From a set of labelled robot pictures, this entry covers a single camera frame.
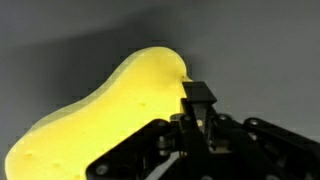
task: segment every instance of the gray background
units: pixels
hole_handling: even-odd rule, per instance
[[[43,116],[99,87],[137,48],[162,45],[218,111],[320,142],[319,1],[0,1],[0,179]]]

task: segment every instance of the black metal part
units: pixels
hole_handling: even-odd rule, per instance
[[[320,180],[318,143],[258,118],[240,124],[215,111],[204,82],[183,86],[183,114],[141,128],[93,162],[88,179],[141,180],[179,151],[160,180]]]

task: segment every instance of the yellow sponge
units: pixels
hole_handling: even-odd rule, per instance
[[[8,180],[84,180],[87,166],[156,118],[181,113],[181,57],[164,47],[129,56],[88,97],[36,123],[9,151]]]

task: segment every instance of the gray wall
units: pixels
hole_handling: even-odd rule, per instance
[[[33,123],[155,45],[183,56],[218,111],[320,142],[319,1],[121,2],[0,2],[0,169]]]

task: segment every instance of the sponge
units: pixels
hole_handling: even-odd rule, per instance
[[[34,124],[5,159],[8,180],[85,180],[89,164],[156,118],[183,112],[186,75],[165,47],[130,55],[86,98]]]

